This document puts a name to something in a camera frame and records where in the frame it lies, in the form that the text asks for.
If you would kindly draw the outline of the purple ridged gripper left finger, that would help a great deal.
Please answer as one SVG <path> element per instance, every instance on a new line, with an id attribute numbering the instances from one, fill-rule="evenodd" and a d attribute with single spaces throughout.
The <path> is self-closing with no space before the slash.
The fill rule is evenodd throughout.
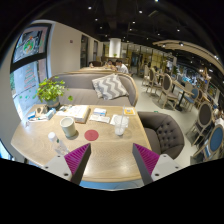
<path id="1" fill-rule="evenodd" d="M 79 185 L 91 155 L 91 144 L 85 144 L 64 156 L 72 173 L 71 182 Z"/>

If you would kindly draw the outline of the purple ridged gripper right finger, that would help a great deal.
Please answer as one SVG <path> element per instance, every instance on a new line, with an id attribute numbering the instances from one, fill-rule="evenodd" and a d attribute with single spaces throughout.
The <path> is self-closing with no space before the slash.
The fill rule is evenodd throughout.
<path id="1" fill-rule="evenodd" d="M 143 183 L 145 185 L 152 183 L 153 179 L 151 175 L 159 160 L 159 155 L 136 143 L 133 144 L 132 153 L 136 160 Z"/>

